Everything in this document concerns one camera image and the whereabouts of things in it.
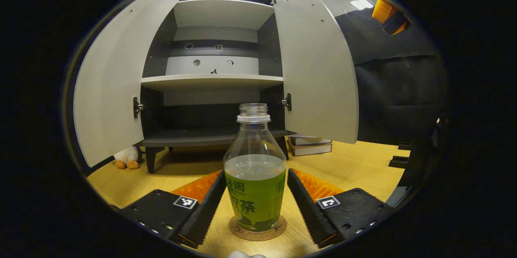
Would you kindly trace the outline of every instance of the cabinet door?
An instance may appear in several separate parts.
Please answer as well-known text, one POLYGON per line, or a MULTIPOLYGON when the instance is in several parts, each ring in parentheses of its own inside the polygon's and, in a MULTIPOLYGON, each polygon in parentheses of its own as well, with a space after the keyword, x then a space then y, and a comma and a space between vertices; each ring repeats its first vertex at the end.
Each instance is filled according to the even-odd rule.
POLYGON ((286 130, 355 143, 357 82, 347 41, 321 0, 277 0, 286 130))
POLYGON ((145 58, 153 37, 179 0, 135 0, 100 32, 76 81, 74 122, 89 166, 144 139, 133 97, 140 98, 145 58))

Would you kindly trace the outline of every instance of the cabinet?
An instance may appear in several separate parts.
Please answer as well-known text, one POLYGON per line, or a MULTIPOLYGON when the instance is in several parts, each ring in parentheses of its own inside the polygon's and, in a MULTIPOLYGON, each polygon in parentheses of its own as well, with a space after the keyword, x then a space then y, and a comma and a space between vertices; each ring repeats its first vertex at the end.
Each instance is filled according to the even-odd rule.
POLYGON ((136 0, 88 50, 74 122, 89 166, 130 145, 149 164, 165 147, 230 143, 243 102, 268 104, 279 140, 356 142, 351 54, 321 0, 136 0))

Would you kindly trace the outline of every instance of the book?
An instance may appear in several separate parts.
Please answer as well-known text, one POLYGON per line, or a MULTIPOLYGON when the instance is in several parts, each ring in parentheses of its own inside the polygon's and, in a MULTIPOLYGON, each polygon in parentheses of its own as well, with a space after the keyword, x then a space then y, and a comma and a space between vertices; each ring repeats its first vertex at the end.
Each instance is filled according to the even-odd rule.
POLYGON ((292 137, 288 138, 289 146, 292 150, 292 155, 303 156, 320 153, 328 153, 332 151, 332 142, 325 144, 313 144, 313 145, 294 145, 292 143, 292 137))
POLYGON ((314 145, 314 144, 326 144, 332 142, 332 140, 329 139, 323 139, 319 137, 313 137, 313 136, 305 136, 305 135, 291 135, 292 137, 292 143, 296 146, 301 145, 314 145))

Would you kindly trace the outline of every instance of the green tea bottle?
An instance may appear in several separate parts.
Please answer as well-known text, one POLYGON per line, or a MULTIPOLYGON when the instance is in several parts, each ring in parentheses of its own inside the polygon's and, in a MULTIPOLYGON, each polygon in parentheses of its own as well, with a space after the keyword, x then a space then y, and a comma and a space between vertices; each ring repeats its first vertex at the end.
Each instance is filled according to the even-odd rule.
POLYGON ((267 129, 266 104, 241 104, 237 122, 240 130, 224 157, 231 205, 242 228, 267 231, 280 217, 286 155, 267 129))

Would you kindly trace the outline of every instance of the ceiling light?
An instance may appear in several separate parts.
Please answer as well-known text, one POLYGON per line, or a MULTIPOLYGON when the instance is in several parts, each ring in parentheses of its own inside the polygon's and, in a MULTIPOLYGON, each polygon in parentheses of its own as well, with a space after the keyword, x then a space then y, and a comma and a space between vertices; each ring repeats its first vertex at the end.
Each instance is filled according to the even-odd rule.
POLYGON ((352 6, 354 6, 354 7, 355 7, 356 9, 358 9, 358 10, 362 10, 362 9, 364 9, 364 8, 365 8, 365 6, 363 6, 363 5, 362 5, 359 1, 357 1, 357 0, 353 0, 353 1, 351 1, 351 2, 350 2, 350 4, 351 4, 352 6))
POLYGON ((365 6, 366 8, 373 8, 373 5, 370 4, 370 2, 368 2, 367 0, 358 0, 363 6, 365 6))

